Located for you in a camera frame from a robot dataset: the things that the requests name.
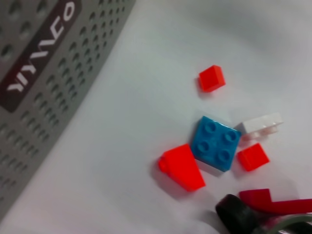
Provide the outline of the glass teacup with black base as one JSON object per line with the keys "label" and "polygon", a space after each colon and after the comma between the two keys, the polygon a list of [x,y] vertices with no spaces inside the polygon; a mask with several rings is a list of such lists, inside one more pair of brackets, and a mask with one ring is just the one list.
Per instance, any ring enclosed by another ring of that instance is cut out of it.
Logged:
{"label": "glass teacup with black base", "polygon": [[227,194],[215,206],[230,234],[312,234],[312,214],[257,219],[255,212],[235,195]]}

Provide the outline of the grey-green perforated storage bin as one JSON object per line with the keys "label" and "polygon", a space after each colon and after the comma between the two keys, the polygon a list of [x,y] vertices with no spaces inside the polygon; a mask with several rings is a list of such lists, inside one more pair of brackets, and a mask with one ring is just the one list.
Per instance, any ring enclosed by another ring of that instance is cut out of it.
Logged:
{"label": "grey-green perforated storage bin", "polygon": [[0,220],[79,108],[136,0],[0,0]]}

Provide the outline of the large red sloped brick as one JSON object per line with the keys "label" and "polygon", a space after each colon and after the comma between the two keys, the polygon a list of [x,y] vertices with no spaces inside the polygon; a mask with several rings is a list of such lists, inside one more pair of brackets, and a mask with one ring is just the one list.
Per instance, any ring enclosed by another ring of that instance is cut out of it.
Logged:
{"label": "large red sloped brick", "polygon": [[165,151],[157,165],[160,171],[188,192],[206,186],[189,144]]}

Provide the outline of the blue square toy brick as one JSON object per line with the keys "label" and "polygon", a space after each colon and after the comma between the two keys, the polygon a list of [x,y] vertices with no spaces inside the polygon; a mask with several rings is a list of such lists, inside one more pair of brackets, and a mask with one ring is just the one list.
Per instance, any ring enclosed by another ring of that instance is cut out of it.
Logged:
{"label": "blue square toy brick", "polygon": [[191,150],[194,157],[222,172],[230,170],[241,133],[203,116],[195,131]]}

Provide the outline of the small red toy brick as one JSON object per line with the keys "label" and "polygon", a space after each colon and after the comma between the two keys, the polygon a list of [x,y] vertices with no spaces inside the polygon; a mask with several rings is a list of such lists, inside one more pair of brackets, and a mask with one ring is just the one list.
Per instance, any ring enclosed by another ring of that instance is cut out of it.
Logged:
{"label": "small red toy brick", "polygon": [[218,65],[212,65],[199,73],[199,88],[204,93],[211,93],[226,85],[222,69]]}
{"label": "small red toy brick", "polygon": [[254,144],[238,152],[237,159],[243,169],[247,172],[253,171],[270,162],[270,159],[260,143]]}

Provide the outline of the white toy brick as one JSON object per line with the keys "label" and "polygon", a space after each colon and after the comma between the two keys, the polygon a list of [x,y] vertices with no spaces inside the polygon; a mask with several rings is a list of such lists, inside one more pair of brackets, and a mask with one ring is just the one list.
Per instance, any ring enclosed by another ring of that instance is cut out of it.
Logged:
{"label": "white toy brick", "polygon": [[280,113],[272,113],[245,120],[236,125],[235,129],[242,134],[244,141],[249,141],[278,132],[278,126],[283,123]]}

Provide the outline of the dark red toy brick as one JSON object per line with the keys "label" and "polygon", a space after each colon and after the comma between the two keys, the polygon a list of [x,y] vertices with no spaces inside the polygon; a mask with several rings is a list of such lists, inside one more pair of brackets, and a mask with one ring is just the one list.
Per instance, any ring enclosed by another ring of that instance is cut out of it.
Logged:
{"label": "dark red toy brick", "polygon": [[252,209],[274,215],[312,213],[312,199],[272,201],[269,189],[245,190],[239,198]]}

